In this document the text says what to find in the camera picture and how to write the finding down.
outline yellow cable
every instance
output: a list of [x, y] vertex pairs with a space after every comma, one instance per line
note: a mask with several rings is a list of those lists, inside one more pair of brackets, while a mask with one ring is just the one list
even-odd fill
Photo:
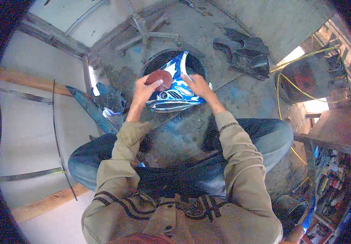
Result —
[[309, 178], [310, 178], [310, 177], [307, 176], [307, 178], [306, 178], [302, 183], [300, 183], [300, 185], [299, 185], [295, 190], [293, 190], [292, 193], [296, 192], [296, 190], [299, 189], [300, 186], [302, 186]]
[[292, 213], [297, 207], [299, 207], [300, 205], [302, 205], [303, 203], [306, 203], [307, 201], [303, 201], [301, 203], [299, 203], [298, 205], [296, 205], [288, 214]]
[[[275, 71], [277, 71], [277, 70], [280, 70], [281, 67], [284, 68], [284, 66], [286, 66], [286, 65], [288, 65], [288, 64], [291, 64], [291, 63], [293, 63], [293, 62], [295, 62], [295, 61], [298, 61], [298, 60], [307, 58], [307, 57], [309, 57], [309, 56], [311, 56], [311, 55], [314, 55], [314, 54], [317, 54], [317, 53], [321, 53], [321, 52], [324, 52], [324, 51], [334, 50], [334, 49], [340, 50], [339, 47], [333, 46], [333, 47], [325, 48], [325, 49], [322, 49], [322, 50], [319, 50], [319, 51], [314, 51], [314, 52], [309, 53], [309, 54], [307, 54], [307, 55], [303, 55], [303, 56], [301, 56], [300, 58], [297, 58], [297, 59], [295, 59], [295, 60], [286, 62], [286, 63], [284, 63], [284, 64], [282, 64], [282, 65], [279, 65], [278, 67], [276, 67], [276, 68], [274, 68], [272, 71], [270, 71], [270, 73], [275, 72]], [[287, 76], [285, 76], [284, 74], [282, 74], [282, 73], [280, 72], [279, 75], [277, 76], [277, 105], [278, 105], [278, 109], [279, 109], [280, 120], [283, 120], [283, 118], [281, 117], [280, 98], [279, 98], [279, 82], [280, 82], [280, 76], [281, 76], [281, 75], [282, 75], [291, 85], [293, 85], [297, 90], [299, 90], [301, 93], [303, 93], [304, 95], [308, 96], [308, 97], [311, 98], [311, 99], [318, 100], [318, 101], [322, 101], [322, 102], [324, 102], [324, 103], [339, 103], [339, 102], [341, 102], [342, 100], [345, 100], [345, 99], [346, 99], [346, 98], [344, 98], [344, 99], [339, 100], [339, 101], [330, 101], [330, 102], [328, 102], [328, 101], [324, 101], [324, 100], [315, 98], [315, 97], [313, 97], [313, 96], [311, 96], [311, 95], [305, 93], [304, 91], [300, 90], [300, 88], [297, 87], [294, 83], [292, 83], [292, 82], [290, 81], [290, 79], [288, 79]], [[291, 150], [294, 152], [294, 154], [295, 154], [303, 163], [305, 163], [306, 165], [308, 165], [308, 164], [299, 156], [299, 154], [296, 153], [296, 151], [295, 151], [292, 147], [291, 147]]]
[[[280, 120], [283, 120], [283, 118], [281, 117], [281, 111], [280, 111], [279, 82], [280, 82], [280, 74], [277, 76], [277, 105], [278, 105], [278, 109], [279, 109]], [[299, 158], [300, 160], [302, 160], [303, 163], [305, 163], [306, 165], [308, 165], [308, 164], [295, 152], [295, 150], [294, 150], [292, 147], [291, 147], [291, 150], [295, 153], [296, 156], [298, 156], [298, 158]]]
[[341, 102], [342, 100], [345, 100], [345, 99], [342, 99], [342, 100], [339, 100], [339, 101], [324, 101], [324, 100], [315, 98], [315, 97], [313, 97], [313, 96], [311, 96], [311, 95], [305, 93], [304, 91], [300, 90], [300, 88], [297, 87], [294, 83], [292, 83], [292, 82], [290, 81], [290, 79], [288, 79], [288, 77], [285, 76], [283, 73], [279, 73], [278, 77], [280, 77], [280, 76], [283, 76], [283, 77], [284, 77], [291, 85], [293, 85], [298, 91], [300, 91], [301, 93], [303, 93], [304, 95], [308, 96], [308, 97], [311, 98], [311, 99], [318, 100], [318, 101], [322, 101], [322, 102], [324, 102], [324, 103], [339, 103], [339, 102]]
[[338, 46], [332, 46], [332, 47], [330, 47], [330, 48], [325, 48], [325, 49], [322, 49], [322, 50], [319, 50], [319, 51], [313, 51], [312, 53], [303, 55], [303, 56], [301, 56], [301, 57], [299, 57], [299, 58], [297, 58], [297, 59], [294, 59], [294, 60], [292, 60], [292, 61], [289, 61], [289, 62], [286, 62], [286, 63], [284, 63], [284, 64], [281, 64], [281, 65], [277, 66], [276, 68], [272, 69], [272, 70], [270, 71], [270, 73], [275, 72], [275, 71], [278, 71], [278, 70], [280, 70], [281, 68], [284, 68], [286, 65], [288, 65], [288, 64], [290, 64], [290, 63], [293, 63], [293, 62], [295, 62], [295, 61], [298, 61], [298, 60], [307, 58], [307, 57], [309, 57], [309, 56], [311, 56], [311, 55], [314, 55], [314, 54], [317, 54], [317, 53], [321, 53], [321, 52], [324, 52], [324, 51], [334, 50], [334, 49], [338, 49], [338, 50], [339, 50], [340, 48], [339, 48]]

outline sanding disc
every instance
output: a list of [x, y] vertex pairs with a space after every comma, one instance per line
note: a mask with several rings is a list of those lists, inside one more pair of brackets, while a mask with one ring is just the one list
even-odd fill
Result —
[[172, 86], [173, 76], [170, 72], [166, 70], [157, 70], [152, 72], [149, 77], [147, 78], [146, 85], [151, 85], [155, 81], [162, 79], [163, 84], [158, 86], [156, 90], [163, 91], [168, 90]]

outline person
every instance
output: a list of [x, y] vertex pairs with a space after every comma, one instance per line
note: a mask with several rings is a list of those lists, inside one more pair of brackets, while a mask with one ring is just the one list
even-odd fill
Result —
[[163, 82], [138, 79], [117, 136], [81, 146], [68, 161], [71, 175], [95, 191], [81, 220], [86, 242], [279, 243], [283, 229], [264, 179], [266, 168], [292, 145], [290, 126], [276, 119], [236, 120], [201, 76], [181, 77], [212, 109], [216, 126], [204, 143], [219, 153], [178, 170], [136, 167], [149, 130], [140, 114]]

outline hand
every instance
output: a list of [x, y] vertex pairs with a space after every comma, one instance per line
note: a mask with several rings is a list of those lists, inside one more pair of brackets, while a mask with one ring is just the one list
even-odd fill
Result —
[[144, 105], [150, 99], [155, 89], [158, 86], [163, 84], [163, 80], [158, 80], [152, 83], [151, 85], [146, 85], [145, 83], [148, 77], [149, 75], [146, 75], [136, 81], [135, 91], [133, 93], [132, 105], [135, 105], [138, 107], [144, 107]]
[[190, 90], [194, 94], [204, 99], [214, 94], [211, 88], [208, 86], [207, 82], [204, 80], [204, 78], [201, 75], [189, 75], [189, 76], [190, 78], [193, 79], [193, 81], [191, 81], [188, 78], [188, 76], [186, 76], [185, 74], [181, 74], [181, 79], [185, 81], [186, 84], [188, 84]]
[[146, 104], [150, 99], [154, 90], [163, 84], [163, 80], [158, 80], [152, 83], [151, 85], [146, 85], [146, 81], [149, 75], [146, 75], [138, 79], [135, 83], [135, 91], [133, 93], [133, 99], [131, 107], [129, 108], [129, 113], [126, 122], [139, 121], [140, 114]]
[[194, 82], [191, 81], [188, 78], [188, 76], [184, 74], [181, 74], [181, 79], [188, 84], [190, 90], [194, 94], [206, 100], [208, 105], [211, 107], [213, 115], [217, 115], [218, 113], [226, 110], [201, 75], [189, 75], [189, 76], [194, 80]]

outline blue cloth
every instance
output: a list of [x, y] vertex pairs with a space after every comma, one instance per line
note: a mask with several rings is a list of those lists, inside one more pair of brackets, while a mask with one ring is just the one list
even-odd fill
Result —
[[[257, 150], [262, 153], [266, 171], [271, 170], [288, 152], [292, 145], [291, 127], [277, 119], [237, 119], [249, 134]], [[94, 141], [76, 149], [68, 160], [68, 169], [79, 183], [95, 191], [97, 171], [102, 160], [110, 159], [114, 134], [105, 134]], [[223, 170], [227, 161], [222, 156], [219, 132], [215, 120], [210, 121], [206, 131], [204, 147], [219, 152], [208, 159], [187, 167], [174, 169], [136, 168], [140, 176], [138, 188], [157, 196], [172, 197], [174, 193], [182, 196], [198, 197], [203, 194], [226, 197]]]

